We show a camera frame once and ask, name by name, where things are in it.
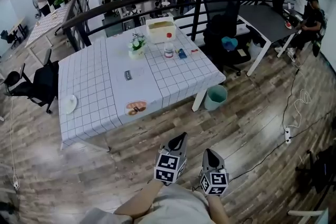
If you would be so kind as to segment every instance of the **plastic bottle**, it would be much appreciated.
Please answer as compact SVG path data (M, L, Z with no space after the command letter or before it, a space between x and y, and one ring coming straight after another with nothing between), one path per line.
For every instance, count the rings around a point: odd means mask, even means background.
M164 56L172 58L174 56L174 46L169 41L172 38L172 33L167 33L167 42L164 43Z

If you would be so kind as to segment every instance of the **potted plant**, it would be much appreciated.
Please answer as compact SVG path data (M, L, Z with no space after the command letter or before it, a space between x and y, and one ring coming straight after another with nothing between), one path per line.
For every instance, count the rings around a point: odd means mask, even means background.
M59 7L64 7L65 6L64 1L65 0L55 0L54 1L54 8L58 9Z
M143 34L133 33L133 39L128 44L128 54L132 59L139 59L145 55L144 46L146 44Z

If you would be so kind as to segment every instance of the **flower pot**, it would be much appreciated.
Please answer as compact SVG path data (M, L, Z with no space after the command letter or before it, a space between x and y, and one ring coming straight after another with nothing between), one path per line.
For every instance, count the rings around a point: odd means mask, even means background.
M144 46L142 46L138 50L129 50L128 55L130 56L131 59L141 59L145 56L145 49Z

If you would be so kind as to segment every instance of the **white plate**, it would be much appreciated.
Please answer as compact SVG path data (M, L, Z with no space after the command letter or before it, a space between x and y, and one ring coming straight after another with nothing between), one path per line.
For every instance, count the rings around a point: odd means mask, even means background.
M77 97L73 94L66 96L63 100L63 105L65 107L65 113L72 113L77 106Z
M286 25L286 23L285 23L285 26L286 26L288 29L292 29L292 26L288 27L288 26Z

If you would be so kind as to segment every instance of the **white grid tablecloth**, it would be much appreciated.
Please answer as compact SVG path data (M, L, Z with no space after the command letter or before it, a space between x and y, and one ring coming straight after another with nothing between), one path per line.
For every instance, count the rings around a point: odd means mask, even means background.
M58 8L56 10L57 17L53 18L52 14L48 14L46 17L43 17L39 22L39 25L35 25L33 31L31 32L27 44L25 47L28 47L30 44L35 42L38 38L43 36L45 33L49 32L56 26L63 23L64 17L66 15L69 4L66 4L64 7Z
M147 39L145 57L130 59L127 44L134 30L146 35L145 26L141 26L102 38L59 62L61 148L141 118L225 80L200 50L191 53L198 47L179 28L172 43L174 50L183 48L187 58L180 59L174 53L173 58L167 59L164 44L155 45ZM62 100L69 94L77 97L78 104L67 115Z

